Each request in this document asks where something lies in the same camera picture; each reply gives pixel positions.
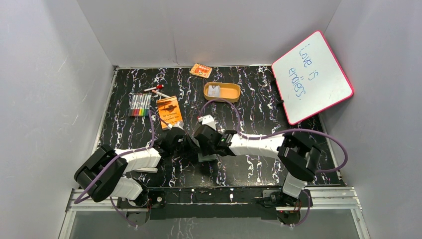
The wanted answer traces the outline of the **silver VIP card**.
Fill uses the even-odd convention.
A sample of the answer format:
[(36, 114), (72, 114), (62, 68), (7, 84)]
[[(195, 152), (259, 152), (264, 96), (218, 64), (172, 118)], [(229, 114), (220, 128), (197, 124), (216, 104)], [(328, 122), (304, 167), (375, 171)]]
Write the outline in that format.
[(220, 85), (209, 85), (207, 96), (219, 98), (220, 97)]

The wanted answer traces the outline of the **mint green card holder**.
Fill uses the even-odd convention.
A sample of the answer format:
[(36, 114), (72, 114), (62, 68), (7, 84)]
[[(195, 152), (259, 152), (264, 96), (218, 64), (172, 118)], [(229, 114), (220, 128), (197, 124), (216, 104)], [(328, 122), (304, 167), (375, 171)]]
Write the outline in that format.
[(217, 155), (213, 152), (213, 148), (209, 145), (199, 146), (198, 161), (207, 162), (216, 160)]

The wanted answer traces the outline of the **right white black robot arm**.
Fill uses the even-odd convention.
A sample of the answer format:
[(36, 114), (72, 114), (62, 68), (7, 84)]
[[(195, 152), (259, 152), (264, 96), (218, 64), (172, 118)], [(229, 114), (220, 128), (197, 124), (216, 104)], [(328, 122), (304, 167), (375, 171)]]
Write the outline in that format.
[(281, 161), (288, 171), (280, 193), (286, 206), (299, 201), (307, 183), (313, 181), (321, 157), (319, 147), (299, 129), (278, 135), (240, 135), (235, 130), (219, 133), (201, 125), (194, 134), (194, 142), (203, 157), (255, 155)]

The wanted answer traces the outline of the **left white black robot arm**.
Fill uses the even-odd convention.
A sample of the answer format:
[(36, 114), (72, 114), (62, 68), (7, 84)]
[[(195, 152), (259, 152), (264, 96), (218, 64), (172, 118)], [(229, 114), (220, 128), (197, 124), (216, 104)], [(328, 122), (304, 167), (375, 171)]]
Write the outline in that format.
[(76, 199), (101, 202), (109, 197), (129, 199), (136, 207), (148, 203), (146, 187), (140, 182), (124, 178), (131, 171), (155, 172), (161, 159), (196, 153), (199, 147), (180, 127), (173, 127), (150, 146), (120, 150), (109, 145), (100, 146), (74, 174), (74, 180), (84, 189)]

